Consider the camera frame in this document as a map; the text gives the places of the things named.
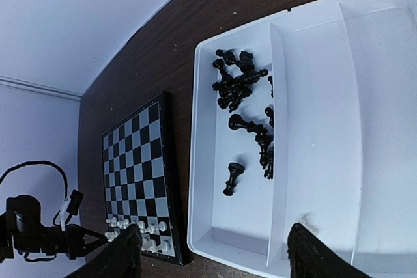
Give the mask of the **black white chessboard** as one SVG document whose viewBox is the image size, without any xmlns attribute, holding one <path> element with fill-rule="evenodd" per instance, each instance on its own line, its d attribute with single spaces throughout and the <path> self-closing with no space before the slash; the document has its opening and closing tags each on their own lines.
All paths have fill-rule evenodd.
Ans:
<svg viewBox="0 0 417 278">
<path fill-rule="evenodd" d="M 139 227 L 144 255 L 190 263 L 173 136 L 171 96 L 162 92 L 102 136 L 107 237 Z M 155 226 L 164 221 L 165 232 Z M 158 250 L 167 240 L 171 249 Z"/>
</svg>

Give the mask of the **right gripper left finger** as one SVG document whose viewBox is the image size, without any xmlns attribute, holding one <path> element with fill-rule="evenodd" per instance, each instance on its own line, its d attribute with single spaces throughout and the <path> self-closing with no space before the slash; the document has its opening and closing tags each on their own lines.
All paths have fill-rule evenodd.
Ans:
<svg viewBox="0 0 417 278">
<path fill-rule="evenodd" d="M 141 247 L 143 240 L 136 224 L 124 229 L 88 264 L 67 277 L 142 277 Z"/>
</svg>

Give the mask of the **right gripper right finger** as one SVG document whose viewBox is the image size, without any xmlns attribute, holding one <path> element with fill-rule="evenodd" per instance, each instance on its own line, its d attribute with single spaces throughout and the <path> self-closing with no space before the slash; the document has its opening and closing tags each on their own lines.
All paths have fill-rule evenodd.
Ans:
<svg viewBox="0 0 417 278">
<path fill-rule="evenodd" d="M 367 277 L 345 262 L 300 223 L 295 223 L 287 238 L 291 277 Z"/>
</svg>

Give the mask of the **white chess pawn piece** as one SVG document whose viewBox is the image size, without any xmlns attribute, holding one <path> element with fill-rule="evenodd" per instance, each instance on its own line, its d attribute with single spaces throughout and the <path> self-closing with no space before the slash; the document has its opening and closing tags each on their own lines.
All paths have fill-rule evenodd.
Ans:
<svg viewBox="0 0 417 278">
<path fill-rule="evenodd" d="M 159 222 L 157 226 L 155 226 L 157 232 L 165 232 L 167 230 L 167 224 L 164 221 Z"/>
</svg>

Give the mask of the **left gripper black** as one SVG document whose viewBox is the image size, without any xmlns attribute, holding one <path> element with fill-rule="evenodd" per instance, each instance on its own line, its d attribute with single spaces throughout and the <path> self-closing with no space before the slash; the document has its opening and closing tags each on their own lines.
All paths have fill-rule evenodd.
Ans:
<svg viewBox="0 0 417 278">
<path fill-rule="evenodd" d="M 37 222 L 29 222 L 25 232 L 17 226 L 18 220 L 7 213 L 1 215 L 1 260 L 13 259 L 17 252 L 24 260 L 55 260 L 58 254 L 68 258 L 85 257 L 103 246 L 108 239 L 100 232 L 69 224 L 67 233 L 59 227 L 44 227 Z M 86 237 L 95 241 L 85 243 Z"/>
</svg>

